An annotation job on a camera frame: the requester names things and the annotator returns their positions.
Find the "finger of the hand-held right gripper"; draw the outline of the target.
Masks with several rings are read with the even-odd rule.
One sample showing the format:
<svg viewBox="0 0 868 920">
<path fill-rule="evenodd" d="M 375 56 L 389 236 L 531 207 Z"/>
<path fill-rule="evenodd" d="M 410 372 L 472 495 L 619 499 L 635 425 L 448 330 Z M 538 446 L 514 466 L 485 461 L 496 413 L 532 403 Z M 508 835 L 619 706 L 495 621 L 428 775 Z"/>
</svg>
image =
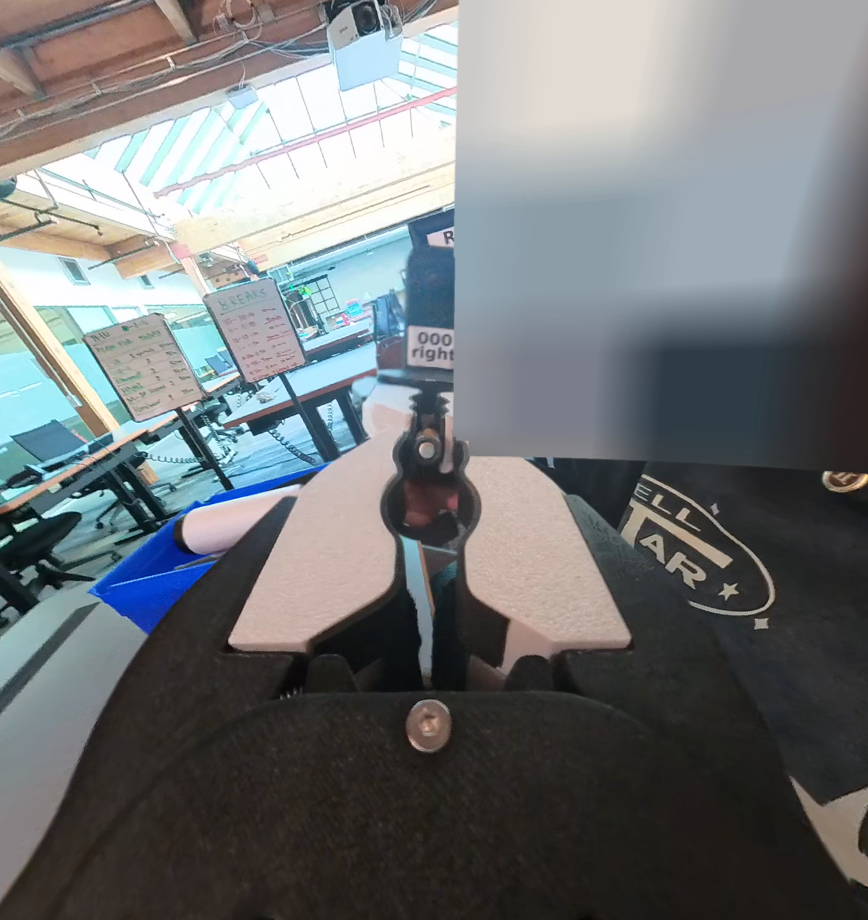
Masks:
<svg viewBox="0 0 868 920">
<path fill-rule="evenodd" d="M 416 394 L 409 385 L 374 385 L 361 407 L 365 437 L 360 445 L 379 442 L 393 449 L 411 423 Z"/>
</svg>

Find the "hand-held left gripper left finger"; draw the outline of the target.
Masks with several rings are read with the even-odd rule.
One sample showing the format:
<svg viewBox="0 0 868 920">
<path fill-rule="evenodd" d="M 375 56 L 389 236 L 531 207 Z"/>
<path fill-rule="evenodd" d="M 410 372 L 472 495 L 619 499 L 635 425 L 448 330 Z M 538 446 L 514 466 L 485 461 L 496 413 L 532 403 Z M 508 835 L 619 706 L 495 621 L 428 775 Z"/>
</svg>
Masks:
<svg viewBox="0 0 868 920">
<path fill-rule="evenodd" d="M 369 439 L 300 492 L 229 637 L 240 651 L 306 653 L 380 602 L 396 581 L 382 498 L 396 439 Z"/>
</svg>

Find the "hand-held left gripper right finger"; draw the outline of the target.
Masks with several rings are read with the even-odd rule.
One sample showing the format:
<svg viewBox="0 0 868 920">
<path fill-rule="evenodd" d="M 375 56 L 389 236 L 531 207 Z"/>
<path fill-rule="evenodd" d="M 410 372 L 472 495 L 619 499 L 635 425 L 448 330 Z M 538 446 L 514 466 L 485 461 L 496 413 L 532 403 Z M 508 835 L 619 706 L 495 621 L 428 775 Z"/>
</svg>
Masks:
<svg viewBox="0 0 868 920">
<path fill-rule="evenodd" d="M 521 458 L 474 456 L 474 524 L 459 572 L 466 649 L 493 669 L 568 650 L 621 650 L 632 635 L 565 493 Z"/>
</svg>

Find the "blue storage bin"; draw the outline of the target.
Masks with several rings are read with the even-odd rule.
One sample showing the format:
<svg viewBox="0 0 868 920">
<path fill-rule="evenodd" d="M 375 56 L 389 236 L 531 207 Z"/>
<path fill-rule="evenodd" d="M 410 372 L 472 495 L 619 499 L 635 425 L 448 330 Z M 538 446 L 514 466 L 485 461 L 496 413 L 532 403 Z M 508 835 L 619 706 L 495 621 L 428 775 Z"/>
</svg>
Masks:
<svg viewBox="0 0 868 920">
<path fill-rule="evenodd" d="M 149 634 L 166 613 L 282 498 L 326 468 L 313 468 L 195 501 L 90 588 Z"/>
</svg>

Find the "person's right hand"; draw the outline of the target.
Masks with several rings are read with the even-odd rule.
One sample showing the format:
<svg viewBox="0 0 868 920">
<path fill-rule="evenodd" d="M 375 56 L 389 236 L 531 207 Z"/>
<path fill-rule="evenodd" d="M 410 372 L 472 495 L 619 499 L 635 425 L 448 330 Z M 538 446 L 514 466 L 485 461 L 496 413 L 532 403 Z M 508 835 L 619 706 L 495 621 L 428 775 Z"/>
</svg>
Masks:
<svg viewBox="0 0 868 920">
<path fill-rule="evenodd" d="M 403 496 L 403 523 L 410 530 L 428 528 L 442 515 L 454 515 L 459 509 L 459 483 L 455 478 L 405 479 Z"/>
</svg>

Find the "black framed marker sign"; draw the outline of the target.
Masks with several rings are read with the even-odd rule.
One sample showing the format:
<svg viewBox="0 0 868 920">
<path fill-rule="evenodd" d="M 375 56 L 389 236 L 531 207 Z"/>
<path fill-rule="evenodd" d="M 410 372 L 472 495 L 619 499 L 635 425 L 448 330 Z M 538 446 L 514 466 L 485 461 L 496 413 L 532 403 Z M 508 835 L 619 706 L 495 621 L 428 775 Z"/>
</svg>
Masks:
<svg viewBox="0 0 868 920">
<path fill-rule="evenodd" d="M 414 249 L 455 246 L 455 211 L 453 207 L 418 217 L 407 224 Z"/>
</svg>

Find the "wood edged office desk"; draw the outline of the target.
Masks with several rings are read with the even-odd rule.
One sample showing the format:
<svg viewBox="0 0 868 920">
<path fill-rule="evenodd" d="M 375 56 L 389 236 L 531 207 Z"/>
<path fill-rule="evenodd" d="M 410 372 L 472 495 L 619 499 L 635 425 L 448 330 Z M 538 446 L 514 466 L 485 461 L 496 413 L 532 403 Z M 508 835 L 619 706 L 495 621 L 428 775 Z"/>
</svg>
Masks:
<svg viewBox="0 0 868 920">
<path fill-rule="evenodd" d="M 182 434 L 187 444 L 193 442 L 194 436 L 202 442 L 197 417 L 208 402 L 224 397 L 241 381 L 238 372 L 224 374 L 205 386 L 206 395 L 202 401 L 146 422 L 125 424 L 112 434 L 103 436 L 104 444 L 96 452 L 80 449 L 68 457 L 67 463 L 57 461 L 57 467 L 47 475 L 38 467 L 26 467 L 22 473 L 13 476 L 18 487 L 0 486 L 2 533 L 7 533 L 22 514 L 44 514 L 73 495 L 87 491 L 98 481 L 112 487 L 141 534 L 155 533 L 170 515 L 153 494 L 151 486 L 140 479 L 139 470 L 131 466 L 131 461 L 135 457 L 145 458 L 153 443 L 175 431 Z M 23 582 L 1 559 L 0 598 L 7 607 L 22 614 L 38 603 L 35 585 Z"/>
<path fill-rule="evenodd" d="M 333 461 L 340 449 L 320 408 L 336 404 L 355 444 L 365 442 L 368 435 L 354 408 L 351 387 L 358 380 L 376 376 L 376 355 L 375 346 L 369 344 L 281 374 L 222 420 L 222 426 L 229 430 L 245 425 L 253 435 L 259 435 L 274 431 L 287 419 L 299 419 L 322 461 Z"/>
</svg>

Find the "rolling whiteboard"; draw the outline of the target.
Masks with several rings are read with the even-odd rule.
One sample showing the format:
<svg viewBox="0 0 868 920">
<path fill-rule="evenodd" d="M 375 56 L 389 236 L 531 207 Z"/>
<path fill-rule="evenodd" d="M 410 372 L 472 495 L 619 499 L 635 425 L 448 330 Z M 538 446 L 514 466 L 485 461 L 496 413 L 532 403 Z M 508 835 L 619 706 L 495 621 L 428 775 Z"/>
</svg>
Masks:
<svg viewBox="0 0 868 920">
<path fill-rule="evenodd" d="M 164 316 L 150 314 L 115 323 L 84 334 L 82 340 L 130 419 L 141 424 L 173 413 L 204 465 L 215 473 L 223 489 L 231 490 L 229 477 L 186 412 L 205 402 L 208 394 Z"/>
<path fill-rule="evenodd" d="M 269 276 L 206 293 L 203 302 L 248 385 L 280 379 L 323 460 L 338 456 L 315 411 L 305 408 L 288 372 L 306 364 L 300 337 L 274 279 Z"/>
</svg>

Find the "red ceiling pipe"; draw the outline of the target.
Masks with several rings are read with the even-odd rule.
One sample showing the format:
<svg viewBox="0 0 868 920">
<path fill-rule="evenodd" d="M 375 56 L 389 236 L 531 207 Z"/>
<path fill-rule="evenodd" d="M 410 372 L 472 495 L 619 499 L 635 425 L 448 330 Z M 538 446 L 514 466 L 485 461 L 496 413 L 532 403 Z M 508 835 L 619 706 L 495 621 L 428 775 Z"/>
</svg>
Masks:
<svg viewBox="0 0 868 920">
<path fill-rule="evenodd" d="M 289 155 L 311 145 L 320 144 L 323 141 L 329 141 L 338 136 L 355 132 L 357 129 L 381 123 L 386 119 L 408 113 L 415 109 L 439 104 L 441 100 L 455 96 L 458 88 L 459 86 L 441 87 L 437 92 L 427 94 L 426 96 L 404 100 L 398 105 L 394 105 L 388 109 L 380 109 L 354 121 L 346 121 L 342 124 L 336 125 L 335 127 L 304 136 L 295 141 L 276 145 L 265 150 L 263 153 L 247 157 L 239 162 L 228 164 L 224 167 L 209 171 L 200 176 L 189 178 L 186 181 L 167 185 L 164 188 L 156 191 L 154 193 L 154 197 L 157 199 L 164 199 L 168 195 L 171 195 L 175 192 L 193 189 L 195 186 L 201 183 L 215 181 L 225 176 L 243 171 L 249 167 L 260 166 L 261 164 L 278 158 L 279 156 Z"/>
</svg>

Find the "white ceiling projector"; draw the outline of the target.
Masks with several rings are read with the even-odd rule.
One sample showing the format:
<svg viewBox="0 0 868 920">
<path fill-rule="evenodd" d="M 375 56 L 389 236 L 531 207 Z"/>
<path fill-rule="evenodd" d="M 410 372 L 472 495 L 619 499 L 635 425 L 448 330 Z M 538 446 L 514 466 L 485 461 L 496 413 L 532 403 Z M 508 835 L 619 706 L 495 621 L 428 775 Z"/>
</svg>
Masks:
<svg viewBox="0 0 868 920">
<path fill-rule="evenodd" d="M 341 92 L 398 75 L 403 19 L 390 2 L 324 3 L 327 44 Z"/>
</svg>

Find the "black printed shirt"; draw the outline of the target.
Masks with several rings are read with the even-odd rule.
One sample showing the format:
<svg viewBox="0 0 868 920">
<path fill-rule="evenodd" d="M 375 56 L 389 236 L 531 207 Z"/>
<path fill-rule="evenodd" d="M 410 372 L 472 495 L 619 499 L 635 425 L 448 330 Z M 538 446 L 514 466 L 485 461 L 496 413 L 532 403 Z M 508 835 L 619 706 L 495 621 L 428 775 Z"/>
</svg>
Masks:
<svg viewBox="0 0 868 920">
<path fill-rule="evenodd" d="M 537 463 L 716 632 L 868 918 L 868 473 Z"/>
</svg>

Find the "black office chair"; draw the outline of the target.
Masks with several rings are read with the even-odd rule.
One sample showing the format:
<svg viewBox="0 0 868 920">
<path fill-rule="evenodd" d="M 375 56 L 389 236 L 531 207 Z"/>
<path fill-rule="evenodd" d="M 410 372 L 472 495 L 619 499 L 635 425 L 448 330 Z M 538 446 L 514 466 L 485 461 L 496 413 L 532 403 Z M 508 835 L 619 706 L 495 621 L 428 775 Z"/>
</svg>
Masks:
<svg viewBox="0 0 868 920">
<path fill-rule="evenodd" d="M 39 594 L 65 584 L 91 583 L 93 578 L 75 572 L 55 556 L 56 547 L 81 523 L 78 512 L 63 512 L 50 517 L 37 516 L 29 526 L 17 529 L 0 519 L 0 567 L 10 572 L 19 587 Z"/>
<path fill-rule="evenodd" d="M 52 468 L 87 455 L 88 443 L 58 420 L 12 435 L 12 441 L 40 466 Z"/>
</svg>

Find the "wooden support post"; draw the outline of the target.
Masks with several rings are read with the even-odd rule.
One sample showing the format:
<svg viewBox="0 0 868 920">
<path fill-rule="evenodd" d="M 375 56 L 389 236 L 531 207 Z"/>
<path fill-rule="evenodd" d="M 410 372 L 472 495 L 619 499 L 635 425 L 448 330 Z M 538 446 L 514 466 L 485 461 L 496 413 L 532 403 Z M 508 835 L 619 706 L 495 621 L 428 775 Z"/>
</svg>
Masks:
<svg viewBox="0 0 868 920">
<path fill-rule="evenodd" d="M 36 307 L 16 288 L 0 260 L 0 313 L 41 369 L 56 384 L 93 435 L 114 431 L 118 422 Z"/>
</svg>

